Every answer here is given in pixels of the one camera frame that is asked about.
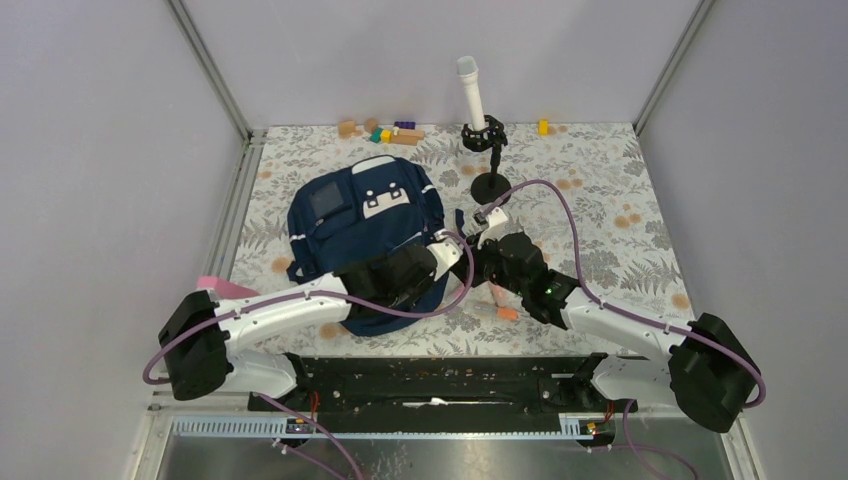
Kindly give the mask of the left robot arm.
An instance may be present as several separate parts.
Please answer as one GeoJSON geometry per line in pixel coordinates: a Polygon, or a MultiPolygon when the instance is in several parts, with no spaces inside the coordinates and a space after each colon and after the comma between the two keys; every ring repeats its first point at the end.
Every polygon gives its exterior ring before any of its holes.
{"type": "Polygon", "coordinates": [[[404,320],[434,316],[458,256],[452,246],[410,244],[276,294],[232,299],[212,288],[196,290],[160,330],[160,351],[143,378],[170,386],[177,401],[255,392],[299,410],[309,401],[308,381],[293,360],[258,352],[259,343],[330,323],[360,336],[382,335],[404,320]]]}

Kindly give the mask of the navy blue student backpack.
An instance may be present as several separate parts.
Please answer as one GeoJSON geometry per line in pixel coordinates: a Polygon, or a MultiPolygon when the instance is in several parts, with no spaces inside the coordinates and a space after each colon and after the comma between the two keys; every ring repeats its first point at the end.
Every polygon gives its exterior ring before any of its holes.
{"type": "Polygon", "coordinates": [[[381,155],[317,177],[292,200],[287,228],[302,284],[406,244],[430,244],[444,229],[441,198],[419,164],[381,155]]]}

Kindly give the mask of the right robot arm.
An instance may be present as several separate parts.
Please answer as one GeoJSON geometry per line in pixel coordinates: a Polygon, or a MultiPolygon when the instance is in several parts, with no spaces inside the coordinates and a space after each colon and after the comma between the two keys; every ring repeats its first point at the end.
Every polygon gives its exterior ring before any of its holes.
{"type": "Polygon", "coordinates": [[[633,357],[602,358],[573,386],[575,402],[597,412],[611,400],[639,400],[678,407],[701,427],[726,433],[749,402],[760,398],[761,371],[730,327],[703,313],[696,320],[662,321],[612,305],[580,281],[550,268],[523,233],[499,240],[469,239],[471,255],[451,271],[479,285],[491,282],[521,299],[542,324],[603,338],[633,357]]]}

